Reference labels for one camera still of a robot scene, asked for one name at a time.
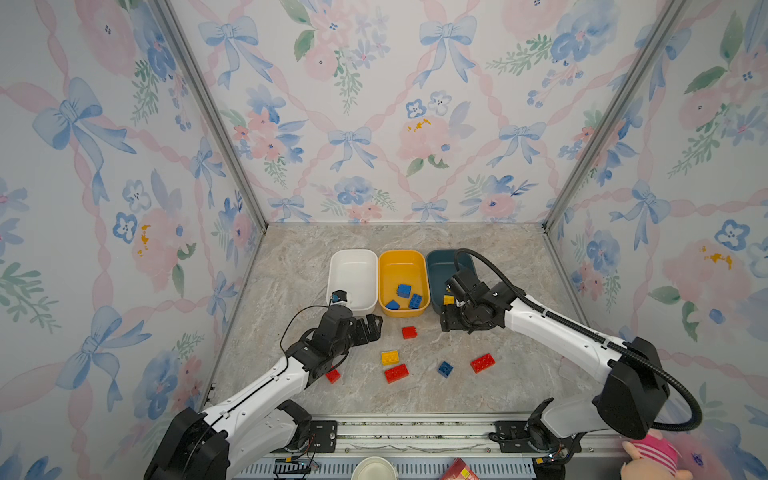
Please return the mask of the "dark teal plastic container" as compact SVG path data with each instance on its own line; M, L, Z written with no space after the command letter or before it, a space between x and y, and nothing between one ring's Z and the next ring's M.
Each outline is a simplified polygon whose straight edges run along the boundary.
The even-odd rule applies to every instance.
M426 256L427 280L431 305L433 310L442 316L444 308L450 305L443 304L443 297L451 295L448 281L458 272L454 265L455 249L433 250Z

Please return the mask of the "white plastic container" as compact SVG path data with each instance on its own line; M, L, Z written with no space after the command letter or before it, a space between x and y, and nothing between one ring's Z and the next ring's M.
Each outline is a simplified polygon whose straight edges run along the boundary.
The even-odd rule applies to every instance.
M337 251L330 260L326 302L336 303L338 290L346 292L346 306L355 317L372 314L378 303L378 256L367 249Z

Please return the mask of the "yellow plastic container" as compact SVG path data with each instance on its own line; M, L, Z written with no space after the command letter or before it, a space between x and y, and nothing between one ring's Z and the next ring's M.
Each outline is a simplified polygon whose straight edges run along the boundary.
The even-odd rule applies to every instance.
M423 314L430 306L431 297L427 280L426 259L416 250L390 250L379 256L379 292L378 301L383 313L392 318L408 318ZM423 297L420 309L408 308L410 298L401 298L396 294L399 284L412 287L412 294ZM389 310L385 305L396 300L399 310Z

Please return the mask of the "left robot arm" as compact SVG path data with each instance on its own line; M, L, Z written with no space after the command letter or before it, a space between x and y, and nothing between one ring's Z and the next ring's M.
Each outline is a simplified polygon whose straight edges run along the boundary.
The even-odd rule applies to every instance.
M275 451L309 451L312 416L294 396L338 368L354 347L380 339L383 319L325 305L319 324L284 349L265 374L202 412L186 408L166 430L147 479L232 479Z

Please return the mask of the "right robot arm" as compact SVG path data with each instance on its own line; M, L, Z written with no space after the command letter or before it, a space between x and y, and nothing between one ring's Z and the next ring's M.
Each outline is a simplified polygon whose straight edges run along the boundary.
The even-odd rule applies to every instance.
M532 448L550 452L580 433L613 430L640 440L653 428L669 397L667 382L648 366L660 365L648 342L625 345L560 315L503 282L490 288L468 269L447 281L454 303L444 308L451 328L467 332L502 328L527 336L568 359L600 390L566 400L542 401L523 428Z

